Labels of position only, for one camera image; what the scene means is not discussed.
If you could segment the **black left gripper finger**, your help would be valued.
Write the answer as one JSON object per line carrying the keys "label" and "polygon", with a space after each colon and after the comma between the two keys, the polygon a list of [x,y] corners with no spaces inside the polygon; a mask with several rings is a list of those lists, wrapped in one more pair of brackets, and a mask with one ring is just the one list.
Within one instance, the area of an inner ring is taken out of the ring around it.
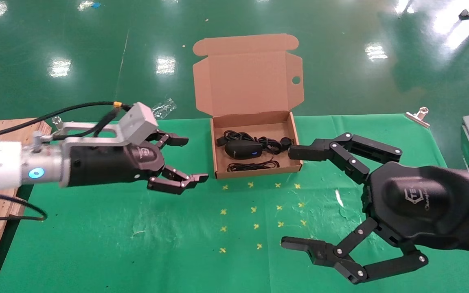
{"label": "black left gripper finger", "polygon": [[159,175],[151,176],[147,180],[147,189],[180,195],[186,189],[193,189],[198,184],[206,182],[208,178],[208,174],[185,174],[166,165],[160,170]]}
{"label": "black left gripper finger", "polygon": [[147,137],[147,141],[153,143],[157,148],[162,150],[166,145],[182,147],[188,144],[189,138],[179,136],[173,132],[155,130]]}

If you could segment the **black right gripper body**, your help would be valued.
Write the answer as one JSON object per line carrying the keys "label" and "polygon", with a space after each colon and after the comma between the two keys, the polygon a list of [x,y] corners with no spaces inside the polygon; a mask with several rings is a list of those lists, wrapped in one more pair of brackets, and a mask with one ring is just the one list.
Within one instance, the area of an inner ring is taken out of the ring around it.
{"label": "black right gripper body", "polygon": [[469,251],[469,173],[386,163],[364,184],[364,213],[394,247]]}

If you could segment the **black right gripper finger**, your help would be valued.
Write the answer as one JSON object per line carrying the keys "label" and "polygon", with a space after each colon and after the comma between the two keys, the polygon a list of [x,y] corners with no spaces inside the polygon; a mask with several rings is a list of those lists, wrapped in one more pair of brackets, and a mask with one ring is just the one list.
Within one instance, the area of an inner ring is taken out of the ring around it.
{"label": "black right gripper finger", "polygon": [[358,157],[385,164],[399,162],[402,154],[400,148],[350,132],[334,139],[315,139],[311,145],[292,145],[288,150],[292,160],[331,161],[358,185],[364,184],[370,175],[370,169]]}
{"label": "black right gripper finger", "polygon": [[402,245],[403,255],[398,258],[365,266],[355,262],[350,256],[352,250],[379,229],[374,219],[367,218],[337,245],[309,238],[282,237],[281,247],[306,252],[313,265],[334,268],[354,285],[406,274],[428,264],[427,256],[412,244]]}

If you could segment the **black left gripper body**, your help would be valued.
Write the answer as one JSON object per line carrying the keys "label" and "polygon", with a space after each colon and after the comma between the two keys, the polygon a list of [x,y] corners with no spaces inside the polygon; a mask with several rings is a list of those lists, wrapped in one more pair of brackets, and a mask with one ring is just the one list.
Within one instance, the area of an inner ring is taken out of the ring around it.
{"label": "black left gripper body", "polygon": [[124,146],[73,146],[68,152],[62,187],[108,185],[149,180],[165,165],[164,142]]}

